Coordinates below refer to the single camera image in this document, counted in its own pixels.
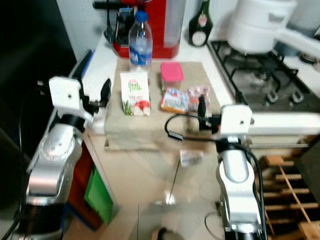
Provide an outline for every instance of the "blue bottle cap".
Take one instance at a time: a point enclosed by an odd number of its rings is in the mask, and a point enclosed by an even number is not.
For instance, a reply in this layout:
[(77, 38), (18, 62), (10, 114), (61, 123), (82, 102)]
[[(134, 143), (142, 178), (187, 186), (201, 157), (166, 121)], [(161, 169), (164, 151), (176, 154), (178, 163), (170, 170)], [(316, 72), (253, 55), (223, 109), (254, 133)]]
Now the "blue bottle cap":
[(135, 20), (137, 20), (140, 23), (148, 21), (148, 13), (146, 13), (145, 11), (140, 11), (140, 10), (137, 11), (135, 13)]

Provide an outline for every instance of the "pot handle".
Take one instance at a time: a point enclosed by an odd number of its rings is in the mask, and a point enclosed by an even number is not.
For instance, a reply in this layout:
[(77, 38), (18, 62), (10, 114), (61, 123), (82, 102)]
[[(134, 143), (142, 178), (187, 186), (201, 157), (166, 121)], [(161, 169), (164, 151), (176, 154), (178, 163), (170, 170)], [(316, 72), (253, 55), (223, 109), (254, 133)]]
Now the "pot handle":
[(320, 41), (288, 28), (275, 31), (275, 39), (301, 52), (320, 59)]

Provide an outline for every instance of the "pink lid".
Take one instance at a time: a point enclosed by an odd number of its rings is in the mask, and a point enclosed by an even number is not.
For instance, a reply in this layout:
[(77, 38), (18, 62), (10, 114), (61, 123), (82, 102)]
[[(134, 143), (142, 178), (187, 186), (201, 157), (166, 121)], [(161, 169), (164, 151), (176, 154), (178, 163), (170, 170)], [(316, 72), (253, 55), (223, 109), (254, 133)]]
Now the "pink lid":
[(184, 81), (184, 73), (179, 62), (162, 62), (160, 65), (161, 77), (165, 82)]

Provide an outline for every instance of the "white pot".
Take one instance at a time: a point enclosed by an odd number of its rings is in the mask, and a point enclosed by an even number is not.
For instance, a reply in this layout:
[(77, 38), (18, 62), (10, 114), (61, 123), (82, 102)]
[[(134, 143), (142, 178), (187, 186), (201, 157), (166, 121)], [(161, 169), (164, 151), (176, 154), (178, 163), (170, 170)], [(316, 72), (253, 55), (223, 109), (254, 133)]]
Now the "white pot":
[(239, 0), (228, 29), (227, 41), (244, 54), (264, 54), (277, 41), (320, 58), (320, 42), (286, 28), (296, 0)]

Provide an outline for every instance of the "gas stove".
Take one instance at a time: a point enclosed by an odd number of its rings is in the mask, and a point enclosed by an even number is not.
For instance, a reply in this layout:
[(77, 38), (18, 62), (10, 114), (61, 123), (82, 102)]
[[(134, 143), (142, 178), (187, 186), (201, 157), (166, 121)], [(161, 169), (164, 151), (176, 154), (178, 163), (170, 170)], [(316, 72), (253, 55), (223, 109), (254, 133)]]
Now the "gas stove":
[(320, 113), (320, 99), (297, 77), (298, 69), (284, 64), (284, 56), (243, 55), (226, 41), (208, 46), (236, 103), (253, 112)]

